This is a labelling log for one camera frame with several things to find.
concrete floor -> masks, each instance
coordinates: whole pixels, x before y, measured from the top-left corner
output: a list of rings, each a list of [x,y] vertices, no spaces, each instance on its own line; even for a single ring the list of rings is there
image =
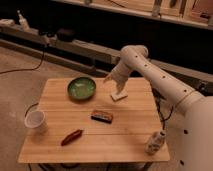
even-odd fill
[[[39,59],[0,47],[0,72],[11,69],[33,68]],[[85,76],[59,65],[44,62],[36,71],[15,72],[0,75],[0,171],[28,171],[26,164],[18,164],[17,158],[23,144],[26,128],[24,115],[26,109],[39,101],[44,84],[48,78]],[[162,112],[169,113],[170,105],[162,103]],[[175,111],[166,124],[167,144],[171,155],[169,162],[155,163],[150,171],[178,170],[183,130],[183,116]],[[104,171],[107,164],[81,164],[73,171]],[[112,164],[109,171],[133,171],[142,166],[137,164]],[[33,171],[40,171],[37,165],[32,165]]]

spray bottle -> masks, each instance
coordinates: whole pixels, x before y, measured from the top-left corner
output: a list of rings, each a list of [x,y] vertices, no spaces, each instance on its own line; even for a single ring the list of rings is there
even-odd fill
[[[165,138],[165,131],[154,132],[146,143],[145,152],[154,155],[163,146]]]
[[[24,31],[28,31],[30,29],[27,20],[23,17],[20,10],[17,10],[19,16],[19,23]]]

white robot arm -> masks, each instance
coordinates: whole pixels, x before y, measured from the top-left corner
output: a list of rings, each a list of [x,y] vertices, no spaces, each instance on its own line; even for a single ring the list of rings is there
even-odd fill
[[[125,46],[121,60],[106,77],[117,83],[118,93],[133,70],[142,74],[174,107],[185,114],[181,169],[213,171],[213,97],[198,91],[150,63],[145,46]]]

cable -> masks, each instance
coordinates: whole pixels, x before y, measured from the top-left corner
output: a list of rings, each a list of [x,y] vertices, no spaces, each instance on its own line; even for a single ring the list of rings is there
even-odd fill
[[[171,118],[172,113],[173,113],[173,111],[174,111],[174,107],[172,106],[172,108],[170,109],[170,112],[169,112],[168,117],[167,117],[167,118],[164,118],[164,115],[163,115],[163,113],[162,113],[161,110],[160,110],[160,102],[161,102],[161,100],[160,100],[160,98],[158,98],[157,101],[156,101],[156,104],[157,104],[157,111],[158,111],[158,113],[159,113],[159,115],[160,115],[161,122],[162,122],[162,124],[163,124],[162,127],[163,127],[163,129],[165,129],[166,121],[168,121],[168,120]]]
[[[30,163],[28,163],[28,168],[29,168],[30,171],[32,171]]]
[[[174,107],[172,106],[172,108],[170,109],[169,116],[166,119],[164,119],[163,122],[168,121],[171,118],[173,110],[174,110]]]
[[[37,106],[38,105],[38,103],[35,103],[35,104],[32,104],[31,106],[29,106],[28,108],[27,108],[27,110],[26,110],[26,112],[25,112],[25,117],[27,116],[27,113],[29,112],[29,110],[32,108],[32,107],[34,107],[34,106]]]
[[[40,63],[39,63],[36,67],[34,67],[34,68],[28,68],[28,69],[13,69],[13,70],[8,70],[8,71],[3,71],[3,72],[0,72],[0,75],[1,75],[1,74],[6,74],[6,73],[10,73],[10,72],[35,71],[35,70],[37,70],[37,69],[42,65],[42,63],[43,63],[43,61],[44,61],[44,56],[45,56],[45,51],[43,50]]]

paper cup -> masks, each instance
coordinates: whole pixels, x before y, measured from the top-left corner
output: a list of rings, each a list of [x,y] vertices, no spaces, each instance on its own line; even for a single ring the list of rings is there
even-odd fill
[[[44,133],[47,131],[47,123],[45,114],[42,111],[33,111],[27,114],[24,124],[27,128],[33,130],[34,133]]]

